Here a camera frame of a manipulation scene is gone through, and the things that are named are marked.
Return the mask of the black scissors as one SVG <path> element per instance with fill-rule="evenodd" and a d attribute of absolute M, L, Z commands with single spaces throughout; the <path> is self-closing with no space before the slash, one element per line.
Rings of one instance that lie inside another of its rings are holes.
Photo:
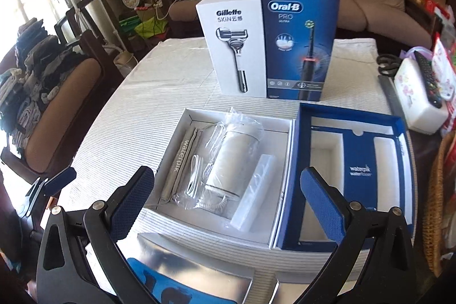
<path fill-rule="evenodd" d="M 381 76 L 394 78 L 402 63 L 402 59 L 392 54 L 381 54 L 376 57 L 377 71 Z"/>

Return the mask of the silver blue U2 box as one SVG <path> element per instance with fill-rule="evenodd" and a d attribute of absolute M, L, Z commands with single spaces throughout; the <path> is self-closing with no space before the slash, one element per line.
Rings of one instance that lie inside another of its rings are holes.
<path fill-rule="evenodd" d="M 244 303 L 254 269 L 195 252 L 155 233 L 121 243 L 128 264 L 160 303 Z"/>

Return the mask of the clear nozzle tip case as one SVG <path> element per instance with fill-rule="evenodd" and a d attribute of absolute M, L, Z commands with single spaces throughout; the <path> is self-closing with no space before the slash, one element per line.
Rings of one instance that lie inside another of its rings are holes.
<path fill-rule="evenodd" d="M 238 231 L 250 231 L 273 181 L 276 162 L 274 155 L 260 156 L 237 210 L 230 220 L 230 225 Z"/>

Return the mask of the white striped tablecloth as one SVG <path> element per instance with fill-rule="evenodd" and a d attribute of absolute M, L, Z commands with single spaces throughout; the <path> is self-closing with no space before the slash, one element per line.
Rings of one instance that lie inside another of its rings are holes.
<path fill-rule="evenodd" d="M 171 39 L 144 57 L 114 92 L 84 138 L 74 159 L 76 179 L 60 196 L 68 210 L 107 199 L 141 165 L 157 170 L 185 109 L 228 112 L 293 120 L 298 103 L 291 100 L 224 96 L 202 38 Z M 313 273 L 326 254 L 287 252 L 230 242 L 173 221 L 146 208 L 128 238 L 142 233 L 168 240 L 212 258 L 254 269 L 244 303 L 266 303 L 278 271 Z"/>

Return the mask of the black remote control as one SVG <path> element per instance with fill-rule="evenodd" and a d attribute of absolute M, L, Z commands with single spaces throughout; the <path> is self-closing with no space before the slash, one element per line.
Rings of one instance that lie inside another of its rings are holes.
<path fill-rule="evenodd" d="M 423 81 L 425 93 L 427 95 L 428 102 L 437 109 L 442 108 L 442 98 L 437 86 L 431 63 L 424 57 L 420 52 L 414 51 L 414 57 L 419 66 Z"/>

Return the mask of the grey metal ruler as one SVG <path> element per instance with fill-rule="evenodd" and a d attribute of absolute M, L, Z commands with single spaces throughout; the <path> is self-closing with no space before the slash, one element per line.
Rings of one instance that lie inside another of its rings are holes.
<path fill-rule="evenodd" d="M 382 75 L 378 75 L 377 79 L 380 83 L 383 94 L 386 97 L 386 101 L 388 103 L 388 107 L 390 108 L 391 114 L 396 117 L 400 117 L 404 121 L 405 126 L 408 127 L 406 117 L 401 106 L 401 103 L 399 101 L 399 98 L 397 96 L 393 81 L 390 77 Z"/>

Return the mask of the white Gillette razor box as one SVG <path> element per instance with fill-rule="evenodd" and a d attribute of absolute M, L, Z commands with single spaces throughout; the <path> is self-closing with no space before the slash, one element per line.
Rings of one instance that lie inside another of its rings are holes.
<path fill-rule="evenodd" d="M 196 11 L 221 92 L 266 97 L 261 0 L 202 0 Z"/>

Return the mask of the white tissue box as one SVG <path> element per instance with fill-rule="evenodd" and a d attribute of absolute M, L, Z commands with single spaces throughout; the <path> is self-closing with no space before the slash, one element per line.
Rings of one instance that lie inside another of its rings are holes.
<path fill-rule="evenodd" d="M 442 127 L 448 116 L 446 103 L 442 103 L 442 108 L 436 108 L 429 102 L 414 59 L 402 61 L 394 77 L 394 86 L 409 129 L 432 135 Z"/>

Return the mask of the wicker basket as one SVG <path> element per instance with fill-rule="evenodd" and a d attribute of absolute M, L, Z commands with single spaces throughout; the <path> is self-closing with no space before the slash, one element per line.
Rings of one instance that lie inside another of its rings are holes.
<path fill-rule="evenodd" d="M 433 160 L 427 187 L 427 197 L 423 217 L 423 247 L 424 256 L 432 273 L 438 277 L 442 273 L 441 256 L 443 252 L 442 220 L 444 206 L 449 195 L 450 184 L 444 180 L 453 167 L 445 166 L 446 160 L 451 162 L 450 153 L 455 149 L 455 131 L 443 138 L 437 155 Z"/>

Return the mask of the red white snack bag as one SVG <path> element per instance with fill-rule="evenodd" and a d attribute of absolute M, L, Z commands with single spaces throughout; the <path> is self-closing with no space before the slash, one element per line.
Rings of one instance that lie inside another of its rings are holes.
<path fill-rule="evenodd" d="M 455 95 L 455 70 L 439 34 L 433 47 L 431 66 L 442 99 L 450 101 Z"/>

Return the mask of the white water flosser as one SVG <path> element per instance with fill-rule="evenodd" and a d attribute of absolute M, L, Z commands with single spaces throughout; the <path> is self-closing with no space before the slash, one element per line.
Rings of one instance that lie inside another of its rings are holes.
<path fill-rule="evenodd" d="M 231 109 L 202 130 L 172 201 L 185 210 L 202 209 L 231 218 L 249 183 L 264 136 L 261 123 Z"/>

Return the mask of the blue Oral-B toothbrush box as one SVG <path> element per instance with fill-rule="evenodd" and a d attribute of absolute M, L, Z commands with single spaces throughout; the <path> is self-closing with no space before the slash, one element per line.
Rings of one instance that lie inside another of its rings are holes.
<path fill-rule="evenodd" d="M 339 0 L 261 0 L 267 97 L 319 101 L 331 61 Z"/>

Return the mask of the pile of folded clothes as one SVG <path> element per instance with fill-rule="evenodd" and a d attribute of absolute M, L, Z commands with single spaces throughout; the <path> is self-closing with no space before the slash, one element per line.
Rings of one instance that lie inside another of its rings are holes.
<path fill-rule="evenodd" d="M 88 56 L 61 44 L 35 18 L 19 27 L 12 51 L 15 66 L 1 74 L 1 130 L 23 151 L 50 102 Z"/>

